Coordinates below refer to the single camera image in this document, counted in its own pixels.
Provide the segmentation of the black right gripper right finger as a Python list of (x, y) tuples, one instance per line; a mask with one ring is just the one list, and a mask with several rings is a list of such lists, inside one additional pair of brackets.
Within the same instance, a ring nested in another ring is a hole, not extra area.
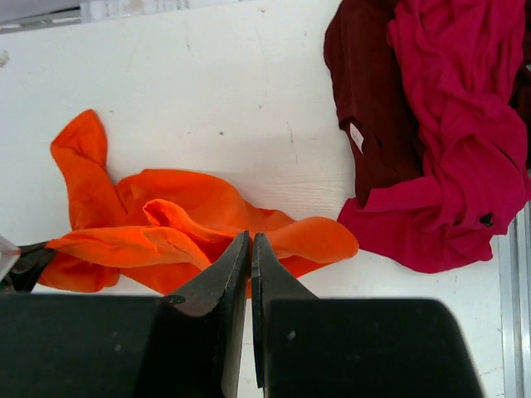
[(279, 261), (266, 234), (256, 234), (251, 258), (252, 332), (256, 382), (262, 390), (276, 382), (273, 365), (283, 346), (296, 336), (292, 326), (284, 325), (296, 320), (288, 314), (288, 305), (316, 298)]

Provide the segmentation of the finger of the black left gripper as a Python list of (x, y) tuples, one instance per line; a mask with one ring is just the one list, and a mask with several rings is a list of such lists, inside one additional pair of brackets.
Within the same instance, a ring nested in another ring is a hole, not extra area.
[(30, 293), (57, 251), (47, 248), (47, 241), (21, 246), (21, 255), (7, 274), (9, 292)]

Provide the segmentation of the orange t shirt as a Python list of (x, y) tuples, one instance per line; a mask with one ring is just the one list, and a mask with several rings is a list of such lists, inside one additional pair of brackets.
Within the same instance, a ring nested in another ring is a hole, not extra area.
[(66, 184), (71, 231), (49, 247), (55, 259), (39, 281), (94, 293), (128, 277), (169, 294), (212, 265), (241, 232), (263, 233), (280, 262), (301, 276), (355, 256), (358, 242), (337, 221), (300, 221), (258, 208), (229, 182), (200, 172), (146, 169), (113, 182), (107, 138), (86, 110), (51, 143)]

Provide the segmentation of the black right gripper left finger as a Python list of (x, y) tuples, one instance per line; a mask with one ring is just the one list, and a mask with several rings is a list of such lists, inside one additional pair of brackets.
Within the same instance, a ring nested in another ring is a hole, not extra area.
[(251, 238), (236, 238), (220, 258), (163, 298), (175, 326), (169, 367), (178, 397), (236, 397), (241, 365)]

